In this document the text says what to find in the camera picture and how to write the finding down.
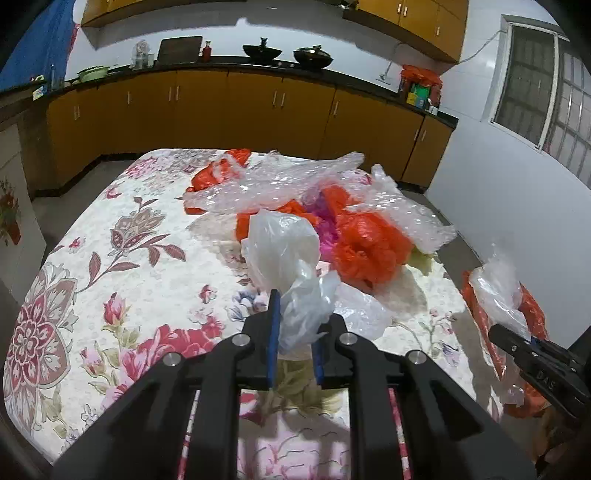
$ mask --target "window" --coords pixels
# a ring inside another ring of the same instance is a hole
[[[544,151],[591,188],[591,76],[561,34],[509,23],[491,122]]]

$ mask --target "metal screw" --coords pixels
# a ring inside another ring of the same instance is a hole
[[[181,362],[182,359],[183,359],[183,357],[180,356],[179,353],[170,352],[170,353],[167,353],[166,355],[164,355],[164,357],[162,358],[162,361],[164,362],[164,365],[166,365],[167,367],[175,367],[176,365],[178,365]]]
[[[251,342],[251,338],[246,333],[239,333],[232,337],[232,343],[236,346],[246,346]]]
[[[407,357],[415,365],[420,365],[427,361],[427,355],[420,350],[412,350],[407,354]]]
[[[344,345],[353,345],[357,341],[357,335],[351,332],[341,333],[339,335],[340,343]]]

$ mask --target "white wall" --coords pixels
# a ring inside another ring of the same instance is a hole
[[[463,59],[494,35],[501,15],[556,23],[533,0],[470,0]],[[481,121],[498,48],[497,37],[442,76],[441,109],[460,120],[427,197],[481,259],[492,241],[512,245],[552,340],[570,346],[591,323],[591,191],[549,155]]]
[[[86,0],[74,5],[74,22],[79,23]],[[125,65],[131,62],[136,42],[146,39],[157,53],[163,38],[202,35],[212,42],[213,55],[244,56],[243,44],[260,43],[283,52],[278,60],[295,61],[293,51],[322,44],[333,57],[330,70],[346,73],[386,88],[398,90],[401,65],[412,63],[433,68],[432,59],[403,45],[394,53],[398,40],[343,20],[342,10],[316,0],[248,0],[183,5],[148,12],[107,25],[102,29],[80,29],[66,69],[66,79],[94,65]],[[391,85],[377,81],[390,60]]]

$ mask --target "red bottle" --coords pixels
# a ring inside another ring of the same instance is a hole
[[[212,58],[212,48],[209,46],[211,42],[205,42],[205,46],[203,47],[203,55],[201,57],[201,61],[208,62]]]

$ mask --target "upper cabinet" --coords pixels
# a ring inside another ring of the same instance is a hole
[[[457,63],[468,0],[359,0],[343,18],[397,38],[435,60]]]

